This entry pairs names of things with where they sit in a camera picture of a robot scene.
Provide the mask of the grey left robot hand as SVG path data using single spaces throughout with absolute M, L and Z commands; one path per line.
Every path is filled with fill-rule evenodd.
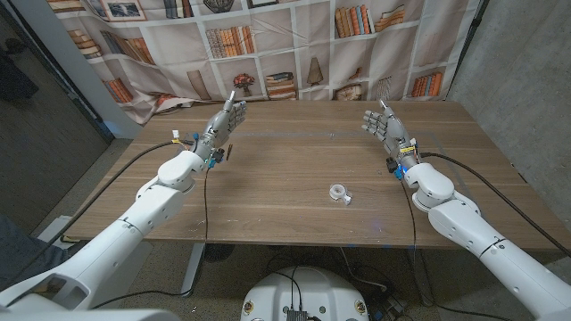
M 209 119 L 205 130 L 199 136 L 194 153 L 204 161 L 227 142 L 230 134 L 245 119 L 246 101 L 235 102 L 235 95 L 236 92 L 232 91 L 222 109 Z

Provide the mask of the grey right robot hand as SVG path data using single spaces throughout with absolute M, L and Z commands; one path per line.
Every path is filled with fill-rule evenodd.
M 379 105 L 381 111 L 365 111 L 361 127 L 384 145 L 398 165 L 410 169 L 419 164 L 416 147 L 401 120 L 384 101 L 380 100 Z

